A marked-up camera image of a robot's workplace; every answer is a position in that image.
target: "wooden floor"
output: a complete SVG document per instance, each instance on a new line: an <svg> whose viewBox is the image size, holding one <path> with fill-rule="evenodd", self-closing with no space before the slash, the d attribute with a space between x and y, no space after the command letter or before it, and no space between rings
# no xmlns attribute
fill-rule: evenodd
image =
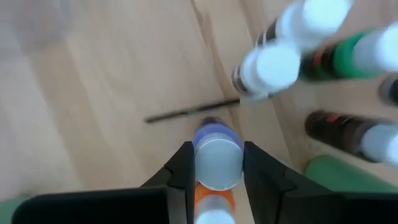
<svg viewBox="0 0 398 224"><path fill-rule="evenodd" d="M209 114L143 118L236 96L229 76L288 0L5 0L0 2L0 183L28 194L141 185ZM336 38L398 19L396 0L356 0ZM308 85L223 109L241 137L302 171L329 153L398 184L398 171L309 140L312 110L382 116L383 78ZM14 177L2 179L5 172ZM252 223L244 185L238 223Z"/></svg>

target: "wooden surface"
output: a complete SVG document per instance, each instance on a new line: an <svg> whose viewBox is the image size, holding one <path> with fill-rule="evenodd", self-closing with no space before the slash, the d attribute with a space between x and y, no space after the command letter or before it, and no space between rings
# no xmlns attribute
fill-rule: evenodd
<svg viewBox="0 0 398 224"><path fill-rule="evenodd" d="M236 96L232 69L289 2L1 1L2 187L42 194L141 185L209 114L153 125L143 118ZM337 38L394 19L395 0L356 0ZM377 99L381 80L299 82L272 101L210 114L299 171L332 153L398 184L396 171L303 133L303 119L318 108L398 121ZM252 223L243 184L235 194L238 223Z"/></svg>

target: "green object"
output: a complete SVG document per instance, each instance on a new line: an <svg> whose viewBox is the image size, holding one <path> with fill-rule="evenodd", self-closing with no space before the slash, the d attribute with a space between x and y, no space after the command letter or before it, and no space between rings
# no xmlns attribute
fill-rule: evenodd
<svg viewBox="0 0 398 224"><path fill-rule="evenodd" d="M378 73L358 70L353 61L355 45L373 30L358 33L346 40L318 49L304 56L300 78L306 81L373 78Z"/></svg>
<svg viewBox="0 0 398 224"><path fill-rule="evenodd" d="M17 198L7 202L0 202L0 223L11 224L12 215L20 204L28 198Z"/></svg>
<svg viewBox="0 0 398 224"><path fill-rule="evenodd" d="M392 184L333 156L313 159L305 170L305 176L335 192L398 192Z"/></svg>

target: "bottle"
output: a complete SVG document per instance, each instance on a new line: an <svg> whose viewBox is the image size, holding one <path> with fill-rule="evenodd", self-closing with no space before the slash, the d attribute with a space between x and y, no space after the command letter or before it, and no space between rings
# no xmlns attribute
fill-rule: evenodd
<svg viewBox="0 0 398 224"><path fill-rule="evenodd" d="M211 190L235 187L243 171L243 143L221 119L205 118L192 141L195 149L195 175Z"/></svg>
<svg viewBox="0 0 398 224"><path fill-rule="evenodd" d="M232 190L214 191L198 184L195 188L195 224L235 224Z"/></svg>
<svg viewBox="0 0 398 224"><path fill-rule="evenodd" d="M305 131L369 162L398 166L398 126L390 121L316 111L306 119Z"/></svg>
<svg viewBox="0 0 398 224"><path fill-rule="evenodd" d="M374 78L398 71L398 22L356 34L304 56L300 78L310 82Z"/></svg>
<svg viewBox="0 0 398 224"><path fill-rule="evenodd" d="M387 78L379 88L381 101L389 106L398 106L398 77Z"/></svg>
<svg viewBox="0 0 398 224"><path fill-rule="evenodd" d="M302 52L313 50L337 33L352 5L352 0L294 1L259 36L256 45L279 38L296 43Z"/></svg>
<svg viewBox="0 0 398 224"><path fill-rule="evenodd" d="M301 54L291 42L269 42L246 56L232 72L232 84L243 98L267 99L298 79L300 61Z"/></svg>
<svg viewBox="0 0 398 224"><path fill-rule="evenodd" d="M314 158L305 174L334 192L397 193L398 188L333 156Z"/></svg>

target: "white bottle cap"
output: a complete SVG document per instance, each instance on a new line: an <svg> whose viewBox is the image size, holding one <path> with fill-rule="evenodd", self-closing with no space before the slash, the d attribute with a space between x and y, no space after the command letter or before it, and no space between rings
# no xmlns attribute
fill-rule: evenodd
<svg viewBox="0 0 398 224"><path fill-rule="evenodd" d="M301 54L287 41L272 41L248 55L241 79L251 92L276 93L291 86L299 76Z"/></svg>
<svg viewBox="0 0 398 224"><path fill-rule="evenodd" d="M218 195L204 198L195 213L195 224L235 224L231 205Z"/></svg>
<svg viewBox="0 0 398 224"><path fill-rule="evenodd" d="M208 134L195 148L195 175L210 190L232 189L242 170L243 149L225 134Z"/></svg>
<svg viewBox="0 0 398 224"><path fill-rule="evenodd" d="M398 167L398 126L372 127L362 137L361 148L366 157Z"/></svg>
<svg viewBox="0 0 398 224"><path fill-rule="evenodd" d="M293 2L277 21L276 36L295 42L306 52L319 47L343 25L352 0Z"/></svg>
<svg viewBox="0 0 398 224"><path fill-rule="evenodd" d="M357 69L369 73L398 72L398 22L363 37L354 48Z"/></svg>

